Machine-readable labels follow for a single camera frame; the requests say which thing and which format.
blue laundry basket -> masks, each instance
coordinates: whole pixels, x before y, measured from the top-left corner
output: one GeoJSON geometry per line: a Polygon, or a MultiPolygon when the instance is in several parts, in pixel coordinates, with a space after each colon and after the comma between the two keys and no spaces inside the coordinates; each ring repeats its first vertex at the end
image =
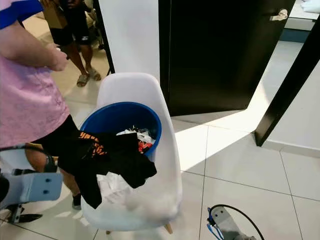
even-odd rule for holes
{"type": "Polygon", "coordinates": [[[81,131],[88,133],[117,134],[133,125],[138,129],[148,129],[155,140],[153,146],[145,153],[151,160],[161,137],[161,122],[150,107],[137,102],[117,102],[100,108],[92,113],[81,126],[81,131]]]}

door handle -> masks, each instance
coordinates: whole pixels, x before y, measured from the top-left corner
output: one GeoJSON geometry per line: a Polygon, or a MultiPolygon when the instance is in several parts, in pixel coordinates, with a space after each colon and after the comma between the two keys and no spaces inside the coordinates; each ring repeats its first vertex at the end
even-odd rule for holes
{"type": "Polygon", "coordinates": [[[282,20],[286,20],[287,18],[288,18],[288,10],[281,9],[278,15],[270,17],[270,21],[282,21],[282,20]]]}

sandal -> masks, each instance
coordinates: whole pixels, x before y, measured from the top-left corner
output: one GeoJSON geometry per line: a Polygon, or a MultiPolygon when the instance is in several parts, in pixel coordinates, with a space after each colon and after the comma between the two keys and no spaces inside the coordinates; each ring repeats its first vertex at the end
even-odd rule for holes
{"type": "Polygon", "coordinates": [[[88,73],[90,74],[90,78],[92,78],[95,81],[100,81],[101,80],[101,75],[100,73],[95,70],[93,67],[87,70],[88,73]]]}
{"type": "Polygon", "coordinates": [[[79,88],[82,88],[87,84],[88,81],[89,81],[89,77],[87,75],[80,75],[78,80],[76,81],[76,85],[79,88]]]}

foot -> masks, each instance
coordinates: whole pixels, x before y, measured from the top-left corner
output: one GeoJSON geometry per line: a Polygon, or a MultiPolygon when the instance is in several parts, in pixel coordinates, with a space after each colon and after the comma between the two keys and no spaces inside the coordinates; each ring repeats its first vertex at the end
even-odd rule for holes
{"type": "Polygon", "coordinates": [[[79,76],[78,80],[76,81],[76,85],[82,88],[87,84],[88,81],[89,81],[89,76],[82,74],[79,76]]]}
{"type": "Polygon", "coordinates": [[[89,76],[91,79],[95,80],[95,81],[100,81],[101,80],[101,75],[100,73],[95,70],[93,67],[89,67],[87,69],[87,72],[89,73],[89,76]]]}
{"type": "Polygon", "coordinates": [[[74,210],[81,210],[81,193],[72,197],[73,197],[72,208],[74,210]]]}

white plastic chair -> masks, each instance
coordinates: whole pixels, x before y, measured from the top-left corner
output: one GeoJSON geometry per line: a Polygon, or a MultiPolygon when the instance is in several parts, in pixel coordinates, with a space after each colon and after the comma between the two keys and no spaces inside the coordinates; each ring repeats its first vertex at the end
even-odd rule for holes
{"type": "Polygon", "coordinates": [[[101,205],[93,209],[82,198],[83,215],[92,226],[107,230],[107,234],[160,226],[172,233],[170,220],[179,211],[182,182],[175,132],[160,85],[146,73],[109,75],[101,83],[96,109],[118,102],[144,104],[159,116],[162,135],[153,155],[157,174],[134,189],[124,205],[102,200],[101,205]]]}

